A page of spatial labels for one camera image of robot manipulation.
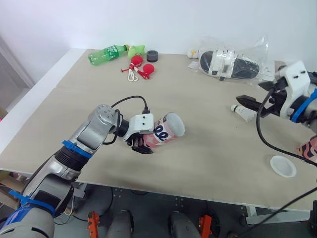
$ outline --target shuttlecock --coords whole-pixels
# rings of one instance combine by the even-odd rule
[[[256,112],[248,108],[239,105],[232,105],[231,110],[242,117],[246,122],[249,122],[254,118]]]

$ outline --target green toy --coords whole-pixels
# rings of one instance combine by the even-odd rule
[[[135,55],[143,55],[144,54],[145,45],[140,46],[131,46],[128,51],[128,57],[132,58]]]

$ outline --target white lid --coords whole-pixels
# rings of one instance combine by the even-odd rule
[[[279,155],[272,157],[270,161],[272,169],[285,178],[294,177],[297,173],[295,165],[287,158]]]

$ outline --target bottle cap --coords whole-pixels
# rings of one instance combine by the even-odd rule
[[[156,61],[158,61],[159,59],[159,54],[157,51],[148,51],[147,52],[147,61],[154,63]]]

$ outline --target red toy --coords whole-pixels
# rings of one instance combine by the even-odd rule
[[[143,58],[141,56],[134,56],[131,58],[131,63],[128,69],[122,69],[121,72],[128,71],[129,69],[134,69],[134,67],[140,67],[143,62]]]
[[[150,74],[152,74],[154,72],[154,66],[150,63],[147,63],[146,65],[144,65],[142,67],[143,72],[140,70],[136,70],[139,73],[139,75],[141,75],[144,79],[150,79]]]

